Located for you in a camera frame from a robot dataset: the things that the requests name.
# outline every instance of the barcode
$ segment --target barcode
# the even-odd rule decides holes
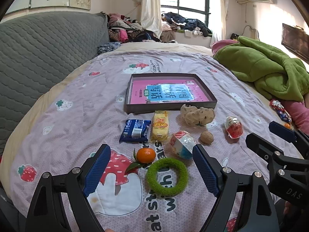
[[[142,130],[143,129],[140,129],[140,128],[133,128],[132,138],[141,138]]]

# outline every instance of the curtain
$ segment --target curtain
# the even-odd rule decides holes
[[[162,33],[160,0],[142,0],[141,25],[144,29],[152,31],[157,38]]]
[[[226,35],[226,16],[229,0],[210,0],[209,29],[213,31],[211,46]]]

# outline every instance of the fuzzy green ring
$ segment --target fuzzy green ring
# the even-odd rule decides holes
[[[175,187],[163,187],[157,181],[157,172],[163,167],[174,167],[179,171],[179,180]],[[187,186],[189,180],[189,174],[185,164],[174,158],[162,158],[153,163],[146,173],[146,179],[150,188],[165,196],[174,196],[181,193]]]

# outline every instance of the quilted headboard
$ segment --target quilted headboard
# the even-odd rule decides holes
[[[0,155],[36,100],[108,41],[103,13],[44,12],[0,24]]]

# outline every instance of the yellow snack package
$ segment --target yellow snack package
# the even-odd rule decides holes
[[[155,111],[154,113],[151,140],[163,141],[168,137],[168,114],[167,111]]]

